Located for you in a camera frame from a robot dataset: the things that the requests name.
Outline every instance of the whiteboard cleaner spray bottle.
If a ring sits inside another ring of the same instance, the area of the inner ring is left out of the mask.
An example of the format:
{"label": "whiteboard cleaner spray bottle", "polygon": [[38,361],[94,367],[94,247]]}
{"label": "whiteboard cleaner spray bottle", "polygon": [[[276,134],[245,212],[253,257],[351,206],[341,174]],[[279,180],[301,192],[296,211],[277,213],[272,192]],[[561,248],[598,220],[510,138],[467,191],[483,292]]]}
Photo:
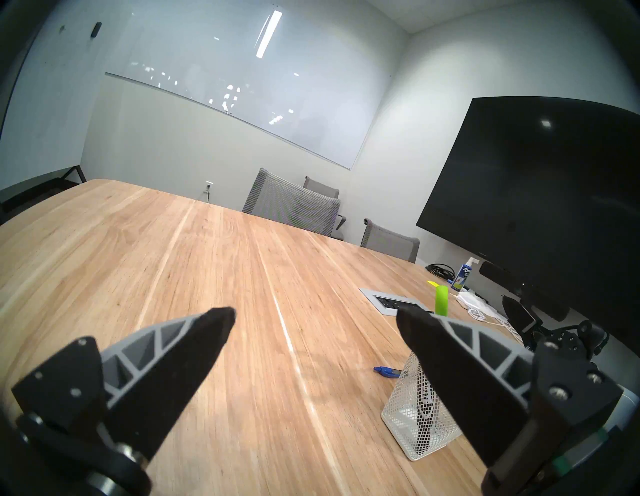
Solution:
{"label": "whiteboard cleaner spray bottle", "polygon": [[469,274],[471,274],[471,264],[477,264],[479,261],[480,260],[473,257],[469,258],[469,260],[467,260],[467,263],[463,264],[462,267],[460,267],[458,275],[451,283],[451,289],[460,292],[460,290],[465,285],[465,282],[467,281],[467,277],[469,277]]}

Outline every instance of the flat screen tv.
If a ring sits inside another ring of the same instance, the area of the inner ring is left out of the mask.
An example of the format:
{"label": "flat screen tv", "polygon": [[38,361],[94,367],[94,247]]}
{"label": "flat screen tv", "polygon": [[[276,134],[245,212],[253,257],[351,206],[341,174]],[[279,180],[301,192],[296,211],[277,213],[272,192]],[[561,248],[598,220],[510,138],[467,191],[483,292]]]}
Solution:
{"label": "flat screen tv", "polygon": [[639,353],[640,115],[474,98],[417,225],[574,308]]}

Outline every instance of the green cylinder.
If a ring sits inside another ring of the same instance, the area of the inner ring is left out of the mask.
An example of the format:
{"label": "green cylinder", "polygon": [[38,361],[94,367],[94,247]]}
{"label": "green cylinder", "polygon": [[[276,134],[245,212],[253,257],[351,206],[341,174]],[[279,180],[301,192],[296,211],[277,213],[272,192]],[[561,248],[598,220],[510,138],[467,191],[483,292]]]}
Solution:
{"label": "green cylinder", "polygon": [[440,285],[436,288],[436,315],[447,316],[449,311],[449,286]]}

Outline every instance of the gray mesh chair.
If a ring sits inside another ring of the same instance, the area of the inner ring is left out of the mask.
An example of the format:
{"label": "gray mesh chair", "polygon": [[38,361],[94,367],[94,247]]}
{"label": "gray mesh chair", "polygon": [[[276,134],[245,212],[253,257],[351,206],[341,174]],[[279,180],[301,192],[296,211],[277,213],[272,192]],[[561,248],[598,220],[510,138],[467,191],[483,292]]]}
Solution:
{"label": "gray mesh chair", "polygon": [[420,240],[416,237],[407,237],[397,232],[390,231],[371,222],[371,219],[364,219],[367,226],[362,236],[360,246],[374,250],[375,252],[386,253],[398,259],[408,260],[415,264],[418,256]]}
{"label": "gray mesh chair", "polygon": [[[339,189],[331,188],[326,184],[322,184],[321,182],[311,179],[309,176],[305,176],[305,183],[302,187],[315,191],[316,193],[320,193],[321,195],[328,196],[329,198],[337,198],[340,194]],[[332,238],[344,241],[344,236],[342,235],[342,232],[338,231],[338,229],[342,227],[342,224],[344,224],[346,220],[347,218],[344,215],[338,214],[336,216],[333,231],[331,232]]]}
{"label": "gray mesh chair", "polygon": [[337,198],[320,195],[261,168],[242,211],[331,236],[339,207]]}

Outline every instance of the wood grain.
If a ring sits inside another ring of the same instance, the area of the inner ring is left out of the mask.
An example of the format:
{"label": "wood grain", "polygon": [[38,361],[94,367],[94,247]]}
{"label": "wood grain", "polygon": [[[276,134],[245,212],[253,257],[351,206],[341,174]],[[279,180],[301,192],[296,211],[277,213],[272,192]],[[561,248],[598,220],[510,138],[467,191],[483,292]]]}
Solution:
{"label": "wood grain", "polygon": [[[230,305],[214,369],[148,472],[154,494],[479,494],[460,437],[410,462],[380,418],[409,350],[366,287],[433,306],[422,267],[272,221],[116,181],[64,191],[0,227],[0,381],[82,335]],[[449,315],[470,320],[453,299]],[[506,333],[502,327],[496,330]]]}

